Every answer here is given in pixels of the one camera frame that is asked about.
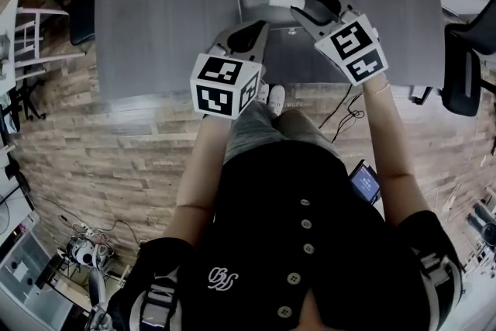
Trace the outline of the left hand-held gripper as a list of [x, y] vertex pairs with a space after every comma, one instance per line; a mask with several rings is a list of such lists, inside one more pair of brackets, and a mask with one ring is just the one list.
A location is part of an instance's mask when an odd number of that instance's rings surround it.
[[198, 55], [190, 78], [196, 112], [232, 120], [244, 112], [258, 92], [268, 33], [265, 21], [241, 22]]

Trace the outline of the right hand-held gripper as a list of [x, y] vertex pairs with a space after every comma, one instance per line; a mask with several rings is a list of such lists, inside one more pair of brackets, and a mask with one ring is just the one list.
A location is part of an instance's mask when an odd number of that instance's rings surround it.
[[388, 69], [376, 29], [347, 0], [310, 0], [304, 11], [292, 6], [290, 12], [315, 40], [317, 51], [351, 84], [363, 84]]

